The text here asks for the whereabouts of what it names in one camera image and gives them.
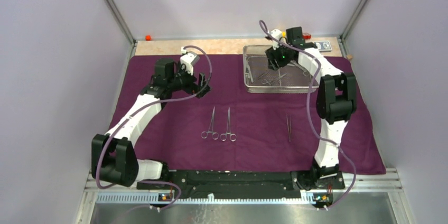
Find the metal mesh instrument tray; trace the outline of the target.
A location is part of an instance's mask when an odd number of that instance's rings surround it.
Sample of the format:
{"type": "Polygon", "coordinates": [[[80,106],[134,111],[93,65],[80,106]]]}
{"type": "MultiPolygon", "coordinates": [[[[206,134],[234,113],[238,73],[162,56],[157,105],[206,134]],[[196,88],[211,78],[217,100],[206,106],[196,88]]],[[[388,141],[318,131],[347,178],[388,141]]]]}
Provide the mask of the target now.
{"type": "Polygon", "coordinates": [[[271,47],[271,45],[244,46],[242,50],[244,85],[248,92],[255,94],[305,94],[309,90],[310,82],[313,83],[312,91],[318,89],[319,81],[312,80],[313,75],[300,66],[297,59],[292,60],[288,65],[278,70],[268,69],[265,50],[271,47]],[[247,66],[251,68],[253,83],[250,82],[248,77],[247,66]],[[263,79],[275,79],[285,73],[288,73],[288,75],[271,86],[262,85],[263,79]]]}

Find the blue playing card deck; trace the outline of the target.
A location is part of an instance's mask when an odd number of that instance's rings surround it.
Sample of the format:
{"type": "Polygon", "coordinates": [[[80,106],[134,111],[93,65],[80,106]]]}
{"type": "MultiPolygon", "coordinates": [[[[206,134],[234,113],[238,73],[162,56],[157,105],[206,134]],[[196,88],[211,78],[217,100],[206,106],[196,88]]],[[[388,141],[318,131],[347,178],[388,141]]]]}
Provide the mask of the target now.
{"type": "Polygon", "coordinates": [[[330,41],[317,41],[317,42],[314,42],[314,44],[316,45],[317,49],[321,52],[331,52],[332,51],[332,46],[331,46],[330,41]]]}

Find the steel forceps clamp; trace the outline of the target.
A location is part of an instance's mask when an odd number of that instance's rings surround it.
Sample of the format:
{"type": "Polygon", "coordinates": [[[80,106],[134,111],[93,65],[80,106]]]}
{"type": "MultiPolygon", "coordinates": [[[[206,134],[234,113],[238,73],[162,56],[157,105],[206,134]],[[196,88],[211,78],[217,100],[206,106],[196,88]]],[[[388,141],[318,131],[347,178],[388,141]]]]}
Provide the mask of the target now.
{"type": "Polygon", "coordinates": [[[214,129],[215,111],[216,111],[216,108],[214,107],[212,110],[212,114],[211,114],[209,128],[207,130],[204,130],[201,133],[201,138],[203,138],[203,139],[211,137],[213,140],[217,140],[219,138],[219,134],[214,129]]]}

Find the purple cloth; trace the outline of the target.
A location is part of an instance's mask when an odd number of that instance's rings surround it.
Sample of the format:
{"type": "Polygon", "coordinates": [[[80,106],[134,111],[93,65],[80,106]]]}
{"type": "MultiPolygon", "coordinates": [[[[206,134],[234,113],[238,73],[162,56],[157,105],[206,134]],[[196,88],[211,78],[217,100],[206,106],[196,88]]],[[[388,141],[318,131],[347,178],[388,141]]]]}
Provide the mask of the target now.
{"type": "Polygon", "coordinates": [[[320,129],[321,125],[316,93],[249,93],[240,55],[210,55],[194,68],[212,73],[211,91],[200,99],[175,92],[175,101],[166,104],[138,139],[138,159],[163,161],[174,170],[289,172],[311,167],[319,144],[311,126],[320,129]],[[226,131],[230,107],[235,142],[201,138],[209,128],[214,107],[214,129],[219,137],[226,131]],[[287,114],[292,121],[291,142],[287,114]]]}

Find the steel hemostat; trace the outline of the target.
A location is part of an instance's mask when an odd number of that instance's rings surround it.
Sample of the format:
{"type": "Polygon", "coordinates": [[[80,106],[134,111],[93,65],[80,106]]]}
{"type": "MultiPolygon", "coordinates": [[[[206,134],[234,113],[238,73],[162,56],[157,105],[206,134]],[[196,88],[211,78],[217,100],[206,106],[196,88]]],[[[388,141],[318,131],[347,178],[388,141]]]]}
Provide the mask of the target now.
{"type": "Polygon", "coordinates": [[[224,141],[231,141],[235,142],[237,140],[237,135],[231,131],[231,111],[230,107],[228,108],[227,112],[227,124],[226,124],[226,131],[220,135],[220,140],[222,142],[224,141]]]}

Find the steel needle holder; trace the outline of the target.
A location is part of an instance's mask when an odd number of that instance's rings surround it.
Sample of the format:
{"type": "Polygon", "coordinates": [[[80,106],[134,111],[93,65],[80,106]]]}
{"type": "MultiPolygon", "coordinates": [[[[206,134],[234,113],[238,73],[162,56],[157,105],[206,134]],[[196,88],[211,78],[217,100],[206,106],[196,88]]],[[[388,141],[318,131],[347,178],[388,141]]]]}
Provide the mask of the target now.
{"type": "Polygon", "coordinates": [[[291,142],[291,138],[292,138],[292,121],[291,121],[291,116],[289,114],[286,115],[286,123],[287,123],[288,141],[291,142]]]}

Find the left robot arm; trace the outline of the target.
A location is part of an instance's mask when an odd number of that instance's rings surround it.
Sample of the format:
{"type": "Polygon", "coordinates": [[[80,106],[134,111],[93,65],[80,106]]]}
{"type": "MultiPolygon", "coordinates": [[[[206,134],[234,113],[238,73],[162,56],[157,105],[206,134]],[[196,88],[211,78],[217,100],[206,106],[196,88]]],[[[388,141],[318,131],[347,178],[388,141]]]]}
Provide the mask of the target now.
{"type": "Polygon", "coordinates": [[[158,59],[154,74],[138,94],[135,103],[124,117],[105,134],[97,134],[91,142],[91,174],[99,188],[102,181],[129,187],[135,182],[149,180],[162,189],[169,183],[167,167],[160,161],[141,160],[135,145],[149,122],[168,102],[174,102],[174,92],[184,91],[190,98],[201,98],[208,91],[209,79],[203,73],[194,75],[198,55],[182,55],[178,62],[158,59]]]}

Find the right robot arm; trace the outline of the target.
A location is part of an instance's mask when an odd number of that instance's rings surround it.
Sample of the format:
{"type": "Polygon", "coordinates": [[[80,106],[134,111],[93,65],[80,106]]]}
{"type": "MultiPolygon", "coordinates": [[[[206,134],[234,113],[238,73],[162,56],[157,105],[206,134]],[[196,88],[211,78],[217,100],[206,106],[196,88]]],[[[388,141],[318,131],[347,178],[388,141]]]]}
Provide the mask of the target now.
{"type": "Polygon", "coordinates": [[[316,111],[321,119],[320,140],[310,169],[310,182],[324,188],[339,172],[339,149],[343,131],[357,109],[357,82],[352,72],[343,72],[321,54],[316,44],[306,42],[302,29],[287,29],[286,35],[278,29],[267,30],[260,24],[272,42],[266,50],[268,67],[278,70],[295,62],[318,83],[316,111]]]}

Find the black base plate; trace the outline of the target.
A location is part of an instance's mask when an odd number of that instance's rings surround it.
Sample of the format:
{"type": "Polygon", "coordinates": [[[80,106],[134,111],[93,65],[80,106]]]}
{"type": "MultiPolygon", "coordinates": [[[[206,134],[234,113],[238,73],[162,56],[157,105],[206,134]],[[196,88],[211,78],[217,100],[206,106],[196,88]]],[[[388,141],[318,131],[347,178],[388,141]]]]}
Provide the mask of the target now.
{"type": "Polygon", "coordinates": [[[164,171],[158,180],[138,179],[139,190],[168,190],[181,199],[298,199],[312,190],[345,189],[341,173],[315,179],[309,171],[236,172],[176,170],[164,171]]]}

